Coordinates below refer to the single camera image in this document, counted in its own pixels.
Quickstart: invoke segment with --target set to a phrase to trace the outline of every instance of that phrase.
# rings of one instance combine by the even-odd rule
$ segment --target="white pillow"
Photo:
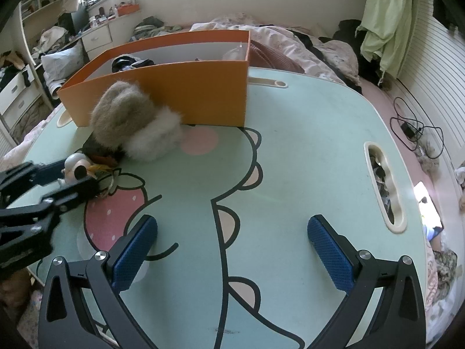
[[[82,43],[79,41],[73,48],[44,55],[41,60],[51,80],[65,79],[84,66]]]

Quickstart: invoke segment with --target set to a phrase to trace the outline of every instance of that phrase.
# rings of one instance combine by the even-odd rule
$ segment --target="power cord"
[[[397,110],[397,105],[396,105],[396,101],[400,99],[404,102],[404,104],[407,106],[407,108],[410,110],[410,113],[412,113],[413,115],[413,119],[412,118],[407,118],[407,117],[403,117]],[[401,97],[396,97],[394,99],[394,110],[396,111],[396,114],[397,114],[397,117],[391,117],[389,119],[389,126],[391,126],[391,132],[397,137],[397,139],[399,139],[403,145],[405,145],[405,147],[409,150],[409,151],[412,151],[412,152],[415,152],[418,147],[420,146],[419,144],[419,140],[420,138],[423,136],[423,134],[425,133],[425,129],[426,128],[431,128],[431,129],[434,129],[436,130],[436,133],[438,134],[438,136],[440,136],[441,138],[441,142],[442,142],[442,148],[441,148],[441,152],[439,152],[439,155],[438,156],[435,156],[435,157],[431,157],[429,156],[428,154],[425,154],[426,157],[430,158],[431,160],[435,160],[437,158],[439,158],[439,156],[442,155],[442,152],[444,152],[444,148],[445,148],[445,145],[444,145],[444,133],[442,131],[442,128],[441,127],[437,127],[437,126],[425,126],[425,124],[418,120],[417,119],[417,116],[415,115],[415,113],[413,112],[413,110],[410,108],[410,106],[406,103],[406,101],[401,98]],[[397,134],[396,134],[396,131],[394,131],[394,128],[392,127],[392,121],[393,120],[396,120],[398,123],[399,123],[399,126],[401,127],[402,131],[404,132],[404,134],[408,137],[408,139],[410,140],[410,142],[412,143],[415,143],[415,148],[411,148],[409,145],[407,145],[407,143],[405,143],[402,138],[400,138]]]

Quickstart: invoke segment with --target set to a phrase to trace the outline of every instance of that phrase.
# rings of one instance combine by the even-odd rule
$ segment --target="black cable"
[[[396,101],[400,99],[404,102],[404,104],[407,106],[407,108],[410,110],[410,112],[412,113],[413,117],[414,118],[407,118],[407,117],[403,117],[397,110],[397,106],[396,106]],[[411,152],[415,152],[418,147],[419,147],[419,140],[420,138],[424,135],[425,133],[425,129],[426,128],[431,128],[431,129],[434,129],[436,130],[436,133],[438,134],[438,136],[440,136],[441,138],[441,142],[442,142],[442,148],[441,148],[441,151],[439,152],[439,155],[438,156],[435,156],[435,157],[431,157],[430,155],[428,155],[427,153],[426,154],[426,157],[430,158],[431,160],[435,160],[437,158],[439,158],[439,156],[442,155],[442,152],[444,152],[444,149],[445,149],[445,144],[444,144],[444,132],[442,131],[442,128],[441,127],[438,127],[438,126],[425,126],[425,124],[418,120],[417,119],[417,116],[415,115],[415,113],[413,112],[413,110],[410,108],[410,106],[406,103],[406,101],[401,98],[401,97],[396,97],[394,99],[394,110],[396,111],[396,114],[397,114],[397,117],[391,117],[389,119],[389,126],[391,127],[391,132],[397,137],[397,139],[399,139],[403,145],[405,145],[405,147],[411,151]],[[399,126],[402,126],[403,123],[406,123],[410,129],[415,133],[415,135],[410,138],[410,142],[412,143],[415,143],[415,148],[410,148],[409,145],[407,145],[401,137],[399,137],[396,133],[396,131],[394,131],[394,128],[392,127],[392,121],[393,120],[396,120],[397,123],[399,123]]]

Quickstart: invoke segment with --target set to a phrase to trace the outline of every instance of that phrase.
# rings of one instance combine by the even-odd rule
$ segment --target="pink circle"
[[[210,127],[196,126],[184,134],[181,150],[188,155],[205,155],[218,145],[218,134]]]

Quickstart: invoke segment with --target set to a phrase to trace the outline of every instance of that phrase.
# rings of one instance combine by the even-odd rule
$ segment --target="gray fur ball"
[[[94,107],[90,126],[99,144],[116,150],[134,133],[147,126],[156,111],[151,99],[137,85],[117,81]]]

